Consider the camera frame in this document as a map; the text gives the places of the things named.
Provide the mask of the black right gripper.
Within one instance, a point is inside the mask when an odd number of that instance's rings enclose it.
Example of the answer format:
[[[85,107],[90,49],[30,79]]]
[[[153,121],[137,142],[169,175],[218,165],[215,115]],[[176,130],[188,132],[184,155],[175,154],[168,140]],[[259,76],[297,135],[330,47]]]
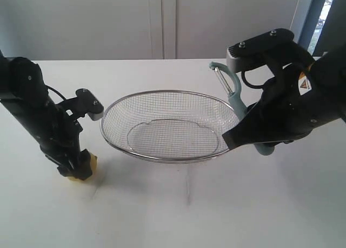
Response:
[[[239,123],[222,134],[229,150],[249,144],[270,150],[269,145],[301,139],[335,120],[335,106],[313,74],[311,54],[290,42],[265,53],[264,59],[274,77],[264,85],[254,118],[245,114],[243,102],[232,102]]]

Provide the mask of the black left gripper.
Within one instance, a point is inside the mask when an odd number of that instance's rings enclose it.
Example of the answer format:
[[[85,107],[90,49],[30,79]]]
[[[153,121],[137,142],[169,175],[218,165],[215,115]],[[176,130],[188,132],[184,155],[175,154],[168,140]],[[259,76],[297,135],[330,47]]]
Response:
[[[64,99],[56,104],[49,96],[37,98],[40,111],[39,125],[43,126],[40,148],[45,156],[57,162],[58,172],[63,177],[82,178],[87,175],[90,152],[81,152],[79,134],[82,127],[78,122],[77,98]]]

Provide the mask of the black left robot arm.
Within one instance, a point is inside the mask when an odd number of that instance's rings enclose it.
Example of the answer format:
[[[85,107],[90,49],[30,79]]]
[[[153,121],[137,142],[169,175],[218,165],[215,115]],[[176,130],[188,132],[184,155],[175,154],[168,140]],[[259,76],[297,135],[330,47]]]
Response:
[[[104,107],[87,89],[56,104],[49,96],[38,64],[24,57],[1,56],[1,104],[39,144],[46,158],[64,177],[87,180],[96,168],[96,156],[81,150],[78,119],[103,116]]]

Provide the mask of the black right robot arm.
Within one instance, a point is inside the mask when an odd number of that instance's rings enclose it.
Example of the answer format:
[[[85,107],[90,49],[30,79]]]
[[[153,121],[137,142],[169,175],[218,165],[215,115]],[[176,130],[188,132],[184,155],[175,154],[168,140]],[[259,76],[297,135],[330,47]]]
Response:
[[[273,78],[259,101],[222,137],[233,150],[247,144],[275,146],[306,137],[315,128],[345,120],[345,45],[318,60],[295,43],[261,54]]]

